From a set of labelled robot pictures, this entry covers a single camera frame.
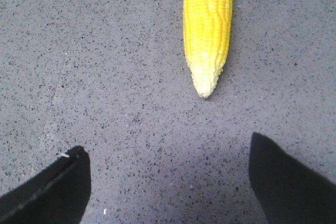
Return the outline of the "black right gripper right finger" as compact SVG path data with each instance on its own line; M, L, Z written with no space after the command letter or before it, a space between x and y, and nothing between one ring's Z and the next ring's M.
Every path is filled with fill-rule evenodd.
M249 180L269 223L335 223L335 184L256 132Z

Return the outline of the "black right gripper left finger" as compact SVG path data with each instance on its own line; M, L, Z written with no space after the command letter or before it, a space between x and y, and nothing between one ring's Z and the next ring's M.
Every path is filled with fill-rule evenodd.
M1 223L80 223L90 195L90 158L75 146L1 196Z

